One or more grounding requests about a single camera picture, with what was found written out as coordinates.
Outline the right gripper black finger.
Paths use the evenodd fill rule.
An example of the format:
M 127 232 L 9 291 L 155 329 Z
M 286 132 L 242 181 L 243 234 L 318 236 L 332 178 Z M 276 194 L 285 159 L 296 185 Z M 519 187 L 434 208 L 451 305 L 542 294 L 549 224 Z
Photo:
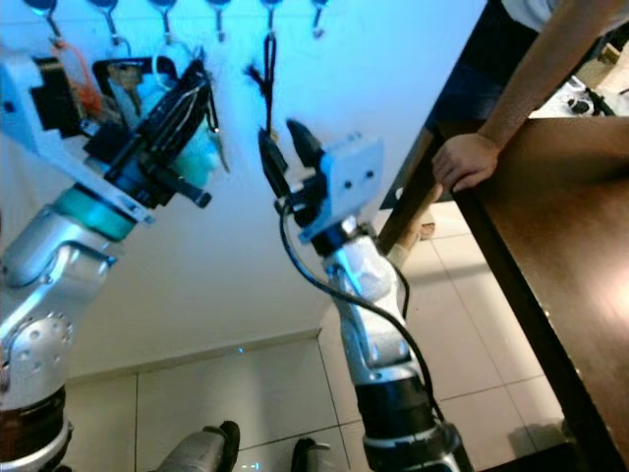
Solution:
M 315 137 L 309 127 L 303 125 L 300 121 L 289 118 L 286 121 L 289 135 L 291 135 L 293 148 L 300 157 L 302 165 L 306 169 L 310 169 L 314 172 L 314 176 L 326 177 L 322 167 L 322 162 L 326 156 L 326 149 L 318 138 Z
M 288 163 L 273 135 L 265 129 L 257 131 L 257 149 L 259 149 L 263 175 L 271 192 L 278 202 L 288 201 L 289 195 L 291 195 L 291 189 L 289 189 L 286 179 Z

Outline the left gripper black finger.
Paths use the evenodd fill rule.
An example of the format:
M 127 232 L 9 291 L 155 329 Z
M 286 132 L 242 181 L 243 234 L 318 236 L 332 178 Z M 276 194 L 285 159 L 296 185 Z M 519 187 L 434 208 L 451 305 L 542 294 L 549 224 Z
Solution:
M 208 71 L 193 60 L 138 130 L 147 151 L 181 151 L 208 116 Z
M 216 166 L 206 123 L 211 82 L 206 69 L 185 69 L 183 77 L 162 99 L 160 152 L 170 160 L 183 158 L 183 166 L 189 169 L 214 170 Z

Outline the person's left hand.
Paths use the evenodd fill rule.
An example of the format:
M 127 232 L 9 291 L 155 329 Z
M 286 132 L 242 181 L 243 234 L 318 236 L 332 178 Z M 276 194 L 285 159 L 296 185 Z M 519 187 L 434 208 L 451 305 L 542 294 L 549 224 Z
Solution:
M 497 170 L 502 146 L 478 132 L 446 140 L 432 159 L 435 183 L 450 193 L 484 183 Z

